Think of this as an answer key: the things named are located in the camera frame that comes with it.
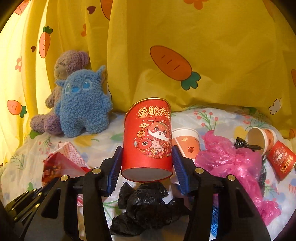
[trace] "apple illustration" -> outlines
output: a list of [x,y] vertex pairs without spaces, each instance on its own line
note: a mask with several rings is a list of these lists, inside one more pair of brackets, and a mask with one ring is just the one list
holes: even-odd
[[188,152],[192,153],[194,151],[194,147],[188,147]]

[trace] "plush toy's ear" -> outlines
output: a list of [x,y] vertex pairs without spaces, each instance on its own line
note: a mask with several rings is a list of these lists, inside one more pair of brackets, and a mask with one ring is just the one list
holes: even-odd
[[65,80],[57,80],[57,81],[56,81],[56,85],[58,85],[58,86],[60,86],[60,87],[63,88],[64,85],[65,85],[65,82],[66,82]]
[[87,52],[78,51],[79,57],[81,59],[81,67],[84,68],[89,64],[89,55]]
[[106,65],[102,65],[96,73],[98,74],[102,84],[106,78]]

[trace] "crumpled plastic bag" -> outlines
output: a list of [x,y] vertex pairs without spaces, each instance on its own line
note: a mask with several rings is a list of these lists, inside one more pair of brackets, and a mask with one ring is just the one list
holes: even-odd
[[128,183],[120,189],[118,206],[126,208],[113,218],[110,233],[120,236],[137,236],[146,229],[161,229],[165,225],[189,215],[182,198],[174,198],[168,204],[162,200],[168,192],[160,182],[145,183],[133,192]]
[[213,130],[208,131],[202,138],[206,150],[198,153],[195,165],[214,176],[236,176],[257,207],[265,225],[269,225],[281,214],[281,210],[276,202],[263,200],[258,184],[261,155],[249,148],[236,149],[229,139],[215,136]]
[[[234,147],[236,149],[241,148],[241,147],[246,147],[246,148],[251,149],[252,151],[257,151],[257,150],[262,150],[263,149],[261,146],[248,144],[247,141],[245,141],[244,139],[242,139],[240,137],[237,137],[237,139],[236,139],[236,141],[234,143]],[[265,161],[266,161],[266,159],[262,160],[260,176],[259,176],[259,180],[258,180],[258,184],[259,184],[262,196],[264,196],[265,180],[266,180],[266,174],[267,174],[266,169],[265,169]]]

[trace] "plush toy's eye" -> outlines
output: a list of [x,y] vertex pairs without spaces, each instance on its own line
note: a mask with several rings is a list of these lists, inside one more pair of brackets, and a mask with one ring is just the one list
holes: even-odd
[[65,93],[68,94],[70,93],[70,84],[68,83],[66,88],[65,88]]
[[84,82],[83,82],[83,85],[82,85],[82,89],[84,90],[88,90],[92,87],[92,81],[89,80],[89,79],[86,79]]

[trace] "teddy bear's head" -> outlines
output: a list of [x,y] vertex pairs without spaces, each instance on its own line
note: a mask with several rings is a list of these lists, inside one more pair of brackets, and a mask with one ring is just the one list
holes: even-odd
[[88,53],[75,50],[66,51],[56,61],[54,77],[56,80],[65,80],[71,73],[85,68],[88,63]]

